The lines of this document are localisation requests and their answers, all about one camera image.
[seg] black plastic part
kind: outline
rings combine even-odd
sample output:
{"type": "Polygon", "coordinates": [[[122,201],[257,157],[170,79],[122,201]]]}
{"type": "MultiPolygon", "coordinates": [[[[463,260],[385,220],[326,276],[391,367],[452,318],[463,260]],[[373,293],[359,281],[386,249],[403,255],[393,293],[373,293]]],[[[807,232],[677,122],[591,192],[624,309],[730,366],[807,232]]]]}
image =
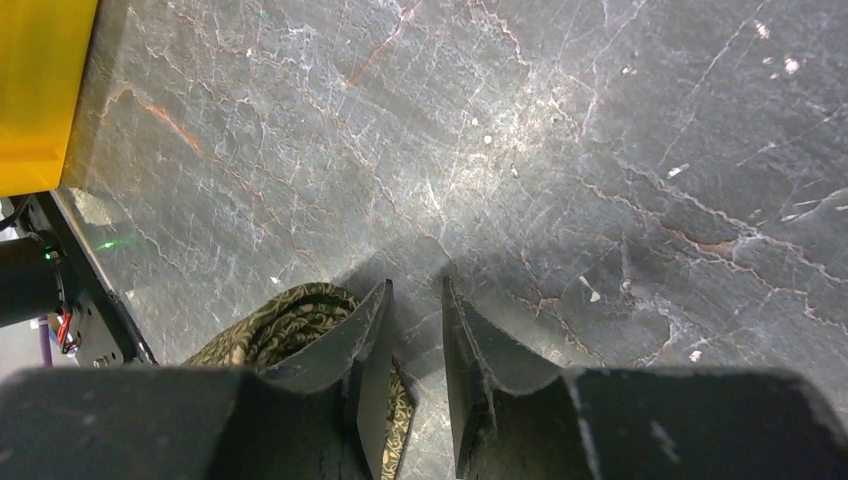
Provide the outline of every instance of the black plastic part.
{"type": "Polygon", "coordinates": [[[107,330],[121,351],[124,363],[137,361],[156,364],[153,353],[138,330],[132,316],[127,312],[120,295],[105,287],[106,283],[101,281],[97,272],[89,263],[89,259],[77,242],[73,230],[68,226],[50,193],[37,193],[12,199],[12,203],[16,207],[21,201],[27,202],[28,206],[18,221],[20,225],[19,233],[49,231],[53,235],[63,259],[73,270],[79,288],[85,290],[91,299],[92,305],[90,307],[84,306],[83,310],[92,308],[100,313],[107,330]]]}
{"type": "Polygon", "coordinates": [[[62,305],[56,270],[32,237],[0,242],[0,327],[55,312],[62,305]]]}
{"type": "Polygon", "coordinates": [[[560,369],[445,279],[458,478],[848,478],[823,397],[779,369],[560,369]]]}
{"type": "Polygon", "coordinates": [[[49,232],[0,242],[0,327],[53,313],[79,294],[69,263],[51,257],[49,232]]]}
{"type": "Polygon", "coordinates": [[[0,478],[379,478],[392,286],[269,370],[29,370],[0,385],[0,478]]]}

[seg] black cable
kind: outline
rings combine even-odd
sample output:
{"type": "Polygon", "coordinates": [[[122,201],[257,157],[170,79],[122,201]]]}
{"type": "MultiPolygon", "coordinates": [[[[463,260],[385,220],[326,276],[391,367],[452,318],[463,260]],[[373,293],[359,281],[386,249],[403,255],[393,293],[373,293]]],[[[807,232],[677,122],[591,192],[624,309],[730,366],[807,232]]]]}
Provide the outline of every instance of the black cable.
{"type": "Polygon", "coordinates": [[[24,213],[24,209],[26,209],[26,200],[26,198],[21,199],[21,202],[18,204],[17,207],[15,207],[15,211],[12,212],[12,214],[8,217],[4,218],[3,220],[0,220],[0,232],[11,227],[12,224],[15,223],[18,218],[20,218],[21,214],[24,213]]]}

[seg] gold patterned cloth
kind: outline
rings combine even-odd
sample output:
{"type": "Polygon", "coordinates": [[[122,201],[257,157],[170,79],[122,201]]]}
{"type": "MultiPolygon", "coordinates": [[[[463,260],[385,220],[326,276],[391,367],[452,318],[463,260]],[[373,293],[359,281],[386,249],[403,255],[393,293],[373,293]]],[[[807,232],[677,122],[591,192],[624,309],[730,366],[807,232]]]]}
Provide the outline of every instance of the gold patterned cloth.
{"type": "MultiPolygon", "coordinates": [[[[247,365],[262,373],[329,332],[357,303],[353,294],[331,283],[293,287],[219,333],[185,365],[247,365]]],[[[397,474],[413,409],[393,363],[382,480],[392,480],[397,474]]]]}

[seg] yellow panel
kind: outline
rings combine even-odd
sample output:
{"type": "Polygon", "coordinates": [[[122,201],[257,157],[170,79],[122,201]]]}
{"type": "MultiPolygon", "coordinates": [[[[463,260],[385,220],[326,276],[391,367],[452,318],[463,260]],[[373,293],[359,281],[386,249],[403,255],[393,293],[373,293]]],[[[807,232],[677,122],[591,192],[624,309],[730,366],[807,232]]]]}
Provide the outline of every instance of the yellow panel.
{"type": "Polygon", "coordinates": [[[97,0],[0,0],[0,196],[56,188],[97,0]]]}

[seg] red wire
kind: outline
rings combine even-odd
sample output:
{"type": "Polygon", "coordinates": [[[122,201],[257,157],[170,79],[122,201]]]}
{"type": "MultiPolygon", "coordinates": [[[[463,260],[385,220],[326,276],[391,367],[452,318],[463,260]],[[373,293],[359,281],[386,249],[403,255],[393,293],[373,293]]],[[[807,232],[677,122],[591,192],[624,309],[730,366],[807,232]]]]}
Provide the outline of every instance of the red wire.
{"type": "Polygon", "coordinates": [[[73,318],[73,313],[66,311],[64,308],[62,309],[62,325],[59,326],[59,332],[57,336],[59,337],[59,349],[62,353],[68,353],[72,347],[75,346],[76,342],[68,343],[68,330],[71,328],[71,319],[73,318]]]}

